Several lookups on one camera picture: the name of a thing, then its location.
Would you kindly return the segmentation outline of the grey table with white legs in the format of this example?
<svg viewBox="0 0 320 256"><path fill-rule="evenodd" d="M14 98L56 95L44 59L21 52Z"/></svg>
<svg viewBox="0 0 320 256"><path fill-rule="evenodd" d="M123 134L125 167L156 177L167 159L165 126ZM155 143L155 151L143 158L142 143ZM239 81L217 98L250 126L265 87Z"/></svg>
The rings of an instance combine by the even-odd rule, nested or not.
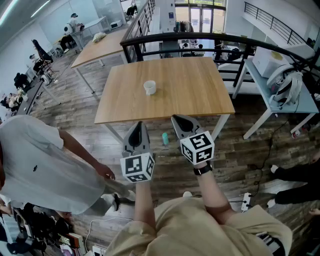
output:
<svg viewBox="0 0 320 256"><path fill-rule="evenodd" d="M296 127L294 127L290 133L295 133L300 129L307 121L309 121L315 114L318 114L318 108L315 101L312 98L312 95L308 91L307 87L303 85L298 97L297 104L287 104L285 106L279 107L274 100L271 100L270 90L267 88L267 79L262 77L252 60L245 59L242 71L240 73L236 87L232 94L232 98L235 99L237 94L242 87L244 77L249 72L253 81L258 89L260 95L263 98L263 101L266 105L266 111L261 115L261 117L255 122L255 124L243 135L243 139L248 139L258 128L272 115L279 113L298 113L298 114L308 114L308 116L301 121Z"/></svg>

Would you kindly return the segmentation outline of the black metal railing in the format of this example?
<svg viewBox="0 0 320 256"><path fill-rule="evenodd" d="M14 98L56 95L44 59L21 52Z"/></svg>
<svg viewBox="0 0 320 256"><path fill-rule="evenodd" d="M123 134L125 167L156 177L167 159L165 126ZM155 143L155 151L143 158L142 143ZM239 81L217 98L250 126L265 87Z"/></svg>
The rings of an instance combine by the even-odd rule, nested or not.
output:
<svg viewBox="0 0 320 256"><path fill-rule="evenodd" d="M293 62L293 67L297 71L303 71L315 80L310 83L307 88L314 95L320 97L320 66L316 66L318 58L320 58L320 49L308 57L304 57L301 53L295 53L297 45L290 45L289 48L283 48L250 39L243 36L227 35L223 33L203 33L203 32L167 32L157 34L147 34L149 22L152 20L155 7L151 4L154 0L149 0L143 6L143 11L134 19L129 29L124 34L120 45L123 48L125 58L128 63L143 61L147 56L158 55L163 58L166 54L177 53L183 56L184 52L190 52L190 56L194 56L198 51L197 48L187 46L173 46L173 42L192 41L213 42L215 40L225 43L228 47L240 46L240 50L236 52L237 58L232 60L219 59L215 64L219 67L222 74L222 80L230 88L235 88L240 80L241 72L245 66L245 60L253 57L255 54L252 50L263 48L283 54Z"/></svg>

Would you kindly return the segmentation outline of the clothes rack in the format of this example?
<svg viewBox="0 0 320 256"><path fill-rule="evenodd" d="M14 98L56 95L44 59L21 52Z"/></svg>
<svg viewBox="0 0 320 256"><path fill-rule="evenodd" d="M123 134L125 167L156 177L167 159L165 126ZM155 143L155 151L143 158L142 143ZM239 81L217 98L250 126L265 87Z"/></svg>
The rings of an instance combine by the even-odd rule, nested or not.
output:
<svg viewBox="0 0 320 256"><path fill-rule="evenodd" d="M190 21L177 21L175 25L175 32L194 32L194 28Z"/></svg>

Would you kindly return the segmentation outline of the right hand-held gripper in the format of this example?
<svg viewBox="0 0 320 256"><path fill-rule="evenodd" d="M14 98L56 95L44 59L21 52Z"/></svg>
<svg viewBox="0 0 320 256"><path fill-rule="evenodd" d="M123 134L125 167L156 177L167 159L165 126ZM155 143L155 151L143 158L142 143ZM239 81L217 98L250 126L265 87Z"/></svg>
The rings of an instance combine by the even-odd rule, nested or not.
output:
<svg viewBox="0 0 320 256"><path fill-rule="evenodd" d="M188 161L198 165L213 159L215 143L208 131L196 134L201 128L197 119L188 115L173 115L171 122L176 136L181 139L181 152Z"/></svg>

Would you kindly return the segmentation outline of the dark desk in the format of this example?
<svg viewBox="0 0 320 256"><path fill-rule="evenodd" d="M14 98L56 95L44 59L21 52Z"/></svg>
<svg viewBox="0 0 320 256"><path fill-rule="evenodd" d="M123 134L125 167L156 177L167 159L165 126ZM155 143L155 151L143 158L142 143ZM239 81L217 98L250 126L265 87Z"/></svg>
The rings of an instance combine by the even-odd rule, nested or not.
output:
<svg viewBox="0 0 320 256"><path fill-rule="evenodd" d="M61 102L58 100L58 98L51 92L51 90L48 88L48 86L44 82L38 82L35 84L27 93L26 98L27 101L23 101L20 104L20 107L17 111L17 115L29 115L31 113L32 107L34 104L36 104L41 109L45 110L47 106L44 106L42 103L39 102L37 99L37 96L40 92L45 92L47 95L51 97L51 99L56 102L58 105L61 104Z"/></svg>

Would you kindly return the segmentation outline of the wooden table with white legs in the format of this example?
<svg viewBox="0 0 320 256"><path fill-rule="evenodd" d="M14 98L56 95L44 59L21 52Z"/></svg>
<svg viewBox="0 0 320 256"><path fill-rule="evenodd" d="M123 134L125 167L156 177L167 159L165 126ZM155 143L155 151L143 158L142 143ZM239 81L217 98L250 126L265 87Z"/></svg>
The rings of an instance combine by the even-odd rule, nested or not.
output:
<svg viewBox="0 0 320 256"><path fill-rule="evenodd" d="M93 62L100 62L100 65L103 67L104 63L102 59L112 56L120 56L123 63L128 64L124 49L120 45L126 32L126 29L120 29L108 33L99 42L90 41L71 65L71 69L73 69L78 77L86 84L92 94L94 94L95 91L81 73L80 67Z"/></svg>

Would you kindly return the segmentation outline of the white desk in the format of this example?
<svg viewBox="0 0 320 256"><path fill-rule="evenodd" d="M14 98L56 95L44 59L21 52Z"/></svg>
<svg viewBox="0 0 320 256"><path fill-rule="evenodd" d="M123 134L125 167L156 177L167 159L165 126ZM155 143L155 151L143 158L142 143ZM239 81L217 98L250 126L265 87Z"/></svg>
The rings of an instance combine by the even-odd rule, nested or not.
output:
<svg viewBox="0 0 320 256"><path fill-rule="evenodd" d="M84 25L84 30L88 30L91 34L93 32L111 31L110 23L106 16L93 20Z"/></svg>

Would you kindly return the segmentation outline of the white cup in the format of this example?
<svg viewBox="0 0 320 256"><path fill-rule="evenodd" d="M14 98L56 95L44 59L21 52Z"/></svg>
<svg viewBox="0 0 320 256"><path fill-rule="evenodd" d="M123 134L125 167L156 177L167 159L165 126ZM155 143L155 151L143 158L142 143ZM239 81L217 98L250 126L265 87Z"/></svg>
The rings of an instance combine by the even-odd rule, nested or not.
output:
<svg viewBox="0 0 320 256"><path fill-rule="evenodd" d="M143 84L143 87L145 89L146 95L151 96L156 93L156 82L153 80L148 80Z"/></svg>

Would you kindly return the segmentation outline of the black office chair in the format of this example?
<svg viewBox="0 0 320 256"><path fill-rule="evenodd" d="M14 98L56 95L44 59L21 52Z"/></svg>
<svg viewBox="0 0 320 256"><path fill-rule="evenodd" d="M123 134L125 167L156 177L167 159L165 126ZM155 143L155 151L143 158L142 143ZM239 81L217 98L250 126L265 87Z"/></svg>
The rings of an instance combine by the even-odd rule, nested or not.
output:
<svg viewBox="0 0 320 256"><path fill-rule="evenodd" d="M38 43L38 41L36 39L32 39L31 42L33 43L33 47L34 47L34 49L36 51L36 53L34 53L34 54L38 54L42 59L44 59L44 57L50 56L47 52L45 52L43 50L43 48L39 45L39 43ZM44 61L43 67L46 66L48 63L50 63L50 62Z"/></svg>

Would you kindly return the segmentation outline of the thin black railing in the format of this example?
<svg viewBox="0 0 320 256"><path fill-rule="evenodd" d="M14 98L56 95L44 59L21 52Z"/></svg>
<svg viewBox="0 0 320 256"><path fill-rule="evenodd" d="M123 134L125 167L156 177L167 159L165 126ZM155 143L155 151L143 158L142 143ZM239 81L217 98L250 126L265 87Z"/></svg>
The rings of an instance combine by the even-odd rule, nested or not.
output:
<svg viewBox="0 0 320 256"><path fill-rule="evenodd" d="M248 14L256 21L268 27L268 29L277 34L290 46L307 43L302 36L300 36L297 32L295 32L281 20L246 1L244 2L244 13Z"/></svg>

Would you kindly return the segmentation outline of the person's left forearm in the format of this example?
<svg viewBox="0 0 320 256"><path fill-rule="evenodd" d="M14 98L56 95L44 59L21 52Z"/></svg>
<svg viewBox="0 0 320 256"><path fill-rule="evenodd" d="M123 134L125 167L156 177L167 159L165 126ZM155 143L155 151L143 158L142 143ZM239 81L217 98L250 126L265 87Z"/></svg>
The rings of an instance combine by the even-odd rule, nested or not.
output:
<svg viewBox="0 0 320 256"><path fill-rule="evenodd" d="M137 182L135 184L134 221L148 224L156 229L156 218L151 193L150 181Z"/></svg>

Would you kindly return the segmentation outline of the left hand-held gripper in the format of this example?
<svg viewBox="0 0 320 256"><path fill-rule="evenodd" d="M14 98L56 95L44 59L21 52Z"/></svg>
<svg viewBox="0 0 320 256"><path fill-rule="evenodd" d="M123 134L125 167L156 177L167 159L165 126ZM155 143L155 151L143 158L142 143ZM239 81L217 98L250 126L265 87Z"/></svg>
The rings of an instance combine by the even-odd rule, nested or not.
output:
<svg viewBox="0 0 320 256"><path fill-rule="evenodd" d="M122 175L131 183L152 179L155 160L150 149L148 130L143 121L136 122L124 137L120 166Z"/></svg>

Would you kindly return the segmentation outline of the person's right forearm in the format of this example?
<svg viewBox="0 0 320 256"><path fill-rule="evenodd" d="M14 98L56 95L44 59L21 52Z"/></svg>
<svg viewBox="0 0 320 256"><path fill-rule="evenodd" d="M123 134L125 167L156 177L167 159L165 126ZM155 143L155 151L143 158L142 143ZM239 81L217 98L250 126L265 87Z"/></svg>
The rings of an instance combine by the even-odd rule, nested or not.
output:
<svg viewBox="0 0 320 256"><path fill-rule="evenodd" d="M206 211L220 225L224 225L236 212L217 184L213 172L210 170L196 177Z"/></svg>

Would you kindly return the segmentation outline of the white power strip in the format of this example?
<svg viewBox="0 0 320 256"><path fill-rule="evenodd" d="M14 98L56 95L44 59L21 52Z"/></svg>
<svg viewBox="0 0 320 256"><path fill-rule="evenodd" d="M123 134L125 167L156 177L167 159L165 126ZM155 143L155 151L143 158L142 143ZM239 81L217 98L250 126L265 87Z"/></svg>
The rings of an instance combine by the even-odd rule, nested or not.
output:
<svg viewBox="0 0 320 256"><path fill-rule="evenodd" d="M249 192L246 192L246 193L243 195L242 204L241 204L241 207L240 207L240 210L241 210L243 213L246 212L249 208L252 207L251 204L250 204L251 197L252 197L252 194L249 193Z"/></svg>

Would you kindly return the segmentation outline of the ceiling light panel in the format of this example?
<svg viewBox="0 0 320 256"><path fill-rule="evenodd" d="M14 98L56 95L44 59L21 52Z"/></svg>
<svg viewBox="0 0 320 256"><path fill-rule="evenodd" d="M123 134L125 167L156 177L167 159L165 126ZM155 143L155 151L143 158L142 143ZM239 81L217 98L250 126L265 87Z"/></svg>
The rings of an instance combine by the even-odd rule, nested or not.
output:
<svg viewBox="0 0 320 256"><path fill-rule="evenodd" d="M4 24L7 17L11 13L11 11L14 9L15 5L18 3L19 0L10 0L9 4L5 7L4 11L1 13L0 16L0 26Z"/></svg>
<svg viewBox="0 0 320 256"><path fill-rule="evenodd" d="M38 14L48 3L50 3L51 0L47 0L45 3L43 3L31 16L30 18L33 18L36 14Z"/></svg>

